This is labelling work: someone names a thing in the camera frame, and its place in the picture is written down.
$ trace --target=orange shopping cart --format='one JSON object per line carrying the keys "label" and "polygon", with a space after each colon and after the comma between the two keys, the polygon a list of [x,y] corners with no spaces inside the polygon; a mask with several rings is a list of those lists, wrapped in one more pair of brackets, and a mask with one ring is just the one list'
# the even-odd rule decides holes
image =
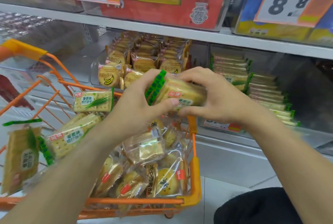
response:
{"label": "orange shopping cart", "polygon": [[[52,54],[48,53],[45,50],[33,47],[31,45],[22,43],[20,41],[10,39],[4,42],[0,46],[0,62],[6,60],[10,57],[15,56],[24,56],[29,59],[33,59],[35,61],[39,61],[41,63],[46,64],[48,67],[51,68],[50,74],[56,76],[57,81],[62,84],[69,95],[73,97],[73,87],[77,87],[82,91],[85,90],[101,90],[99,88],[88,87],[81,85],[77,79],[65,68],[65,66]],[[44,56],[48,56],[54,60],[59,66],[72,78],[73,82],[65,81],[56,68],[50,64],[49,62],[43,60]],[[47,102],[35,113],[32,119],[39,118],[39,115],[43,109],[47,109],[46,107],[50,102],[54,102],[58,107],[64,112],[68,118],[70,116],[65,112],[65,110],[55,101],[55,97],[60,98],[64,101],[64,103],[71,108],[71,104],[64,98],[64,96],[60,93],[60,90],[57,90],[52,82],[43,75],[37,76],[37,81],[33,83],[29,88],[27,88],[24,92],[18,95],[14,100],[9,102],[4,109],[0,111],[0,116],[2,116],[7,110],[9,110],[12,106],[15,106],[19,103],[21,99],[24,98],[31,90],[37,87],[40,84],[44,84],[49,86],[52,89],[54,94],[47,100]],[[122,94],[119,92],[114,92],[114,95],[120,97]],[[131,209],[127,216],[138,216],[138,215],[150,215],[150,214],[165,214],[167,218],[172,218],[175,213],[179,213],[185,207],[193,206],[199,203],[201,200],[201,182],[200,182],[200,171],[199,171],[199,159],[197,158],[197,152],[195,147],[195,134],[197,133],[197,124],[195,117],[189,117],[189,127],[186,130],[187,137],[190,138],[192,147],[190,152],[192,151],[192,159],[189,162],[189,180],[190,180],[190,190],[188,195],[186,196],[178,196],[176,198],[135,198],[135,199],[114,199],[114,198],[89,198],[86,202],[86,205],[91,204],[127,204],[127,205],[147,205],[147,204],[155,204],[155,205],[168,205],[171,206],[169,208],[149,208],[149,209]],[[8,211],[12,209],[18,202],[22,201],[22,197],[1,197],[0,198],[0,210]],[[116,209],[86,209],[84,208],[79,215],[79,219],[92,219],[92,218],[107,218],[107,217],[116,217]]]}

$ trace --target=white shelf edge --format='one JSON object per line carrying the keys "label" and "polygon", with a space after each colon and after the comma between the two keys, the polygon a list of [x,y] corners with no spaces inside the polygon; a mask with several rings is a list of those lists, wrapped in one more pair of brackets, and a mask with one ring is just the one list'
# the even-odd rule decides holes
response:
{"label": "white shelf edge", "polygon": [[26,15],[42,16],[57,20],[72,21],[82,24],[106,26],[146,33],[154,33],[164,36],[188,38],[192,40],[212,42],[223,45],[240,46],[251,49],[261,49],[302,55],[307,57],[333,59],[333,48],[314,45],[305,45],[292,42],[266,40],[254,37],[238,36],[231,33],[229,28],[222,28],[220,32],[210,32],[197,29],[171,27],[158,24],[140,23],[136,21],[111,19],[101,16],[91,16],[83,13],[70,13],[55,10],[47,10],[34,7],[17,6],[0,3],[0,11],[17,12]]}

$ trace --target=black pants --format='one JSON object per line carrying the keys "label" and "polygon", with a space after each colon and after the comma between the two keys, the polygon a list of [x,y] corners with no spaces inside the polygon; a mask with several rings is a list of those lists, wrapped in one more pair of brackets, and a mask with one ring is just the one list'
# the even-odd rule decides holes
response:
{"label": "black pants", "polygon": [[219,207],[214,224],[302,224],[281,187],[238,195]]}

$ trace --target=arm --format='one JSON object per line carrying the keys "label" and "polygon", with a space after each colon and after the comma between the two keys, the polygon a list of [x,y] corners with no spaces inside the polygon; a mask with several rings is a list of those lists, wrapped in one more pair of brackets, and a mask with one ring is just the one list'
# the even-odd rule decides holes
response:
{"label": "arm", "polygon": [[303,223],[333,223],[333,164],[222,76],[197,67],[179,78],[208,91],[204,107],[182,108],[180,115],[240,124],[263,150]]}
{"label": "arm", "polygon": [[151,70],[126,89],[110,115],[52,167],[41,183],[0,220],[0,224],[76,223],[100,169],[114,147],[132,135],[143,133],[152,120],[178,105],[177,99],[169,99],[148,106],[144,91],[158,73],[158,70]]}

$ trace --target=banana illustration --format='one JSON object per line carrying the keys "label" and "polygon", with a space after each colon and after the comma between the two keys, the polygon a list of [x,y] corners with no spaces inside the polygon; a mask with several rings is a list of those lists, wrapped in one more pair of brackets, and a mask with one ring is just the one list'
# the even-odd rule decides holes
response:
{"label": "banana illustration", "polygon": [[104,79],[104,84],[105,85],[110,85],[113,82],[113,75],[111,75],[110,79]]}

